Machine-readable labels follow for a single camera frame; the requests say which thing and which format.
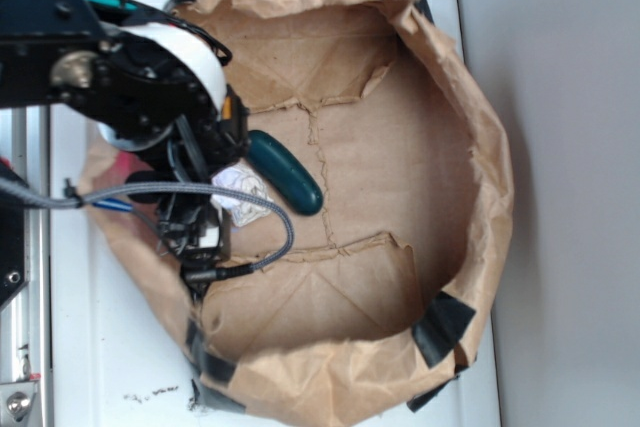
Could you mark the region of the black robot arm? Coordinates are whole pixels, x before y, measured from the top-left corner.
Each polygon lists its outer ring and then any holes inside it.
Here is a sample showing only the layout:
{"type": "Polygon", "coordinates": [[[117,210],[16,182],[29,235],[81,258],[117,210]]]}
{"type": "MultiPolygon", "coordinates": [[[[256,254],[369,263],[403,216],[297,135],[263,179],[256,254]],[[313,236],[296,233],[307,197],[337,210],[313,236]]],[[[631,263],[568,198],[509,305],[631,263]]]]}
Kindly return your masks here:
{"type": "Polygon", "coordinates": [[[189,270],[230,255],[230,220],[209,184],[249,149],[248,110],[202,28],[134,0],[1,0],[1,104],[64,104],[135,156],[130,199],[152,204],[160,243],[189,270]]]}

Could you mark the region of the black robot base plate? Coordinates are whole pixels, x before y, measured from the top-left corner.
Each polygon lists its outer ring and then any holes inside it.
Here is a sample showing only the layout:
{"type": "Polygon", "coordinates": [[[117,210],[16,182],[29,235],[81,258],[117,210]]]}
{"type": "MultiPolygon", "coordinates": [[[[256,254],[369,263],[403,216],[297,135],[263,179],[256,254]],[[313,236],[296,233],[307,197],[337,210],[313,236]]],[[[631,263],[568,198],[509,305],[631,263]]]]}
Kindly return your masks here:
{"type": "Polygon", "coordinates": [[[23,202],[1,190],[1,310],[28,283],[28,215],[23,202]]]}

